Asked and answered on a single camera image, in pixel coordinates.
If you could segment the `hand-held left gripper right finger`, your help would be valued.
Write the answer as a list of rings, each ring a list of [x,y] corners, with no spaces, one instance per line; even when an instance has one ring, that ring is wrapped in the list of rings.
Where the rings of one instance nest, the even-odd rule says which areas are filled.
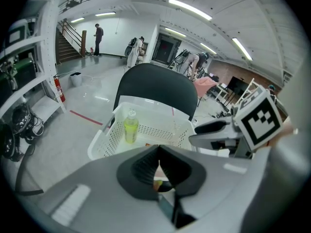
[[[160,205],[170,212],[161,233],[240,233],[266,168],[266,150],[252,160],[159,147],[162,170],[174,188]]]

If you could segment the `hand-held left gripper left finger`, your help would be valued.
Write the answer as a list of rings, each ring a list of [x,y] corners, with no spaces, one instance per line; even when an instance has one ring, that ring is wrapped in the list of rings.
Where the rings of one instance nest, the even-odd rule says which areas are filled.
[[[38,207],[78,233],[169,233],[152,182],[137,175],[140,160],[156,148],[142,147],[91,161],[50,187]]]

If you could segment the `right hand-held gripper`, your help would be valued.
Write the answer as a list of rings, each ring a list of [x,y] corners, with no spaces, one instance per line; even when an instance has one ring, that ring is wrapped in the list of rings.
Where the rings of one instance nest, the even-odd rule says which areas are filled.
[[[266,145],[283,129],[283,122],[275,102],[259,85],[245,99],[233,106],[233,122],[241,132],[222,131],[230,122],[214,120],[197,126],[189,142],[208,150],[235,149],[237,141],[245,140],[253,152]]]

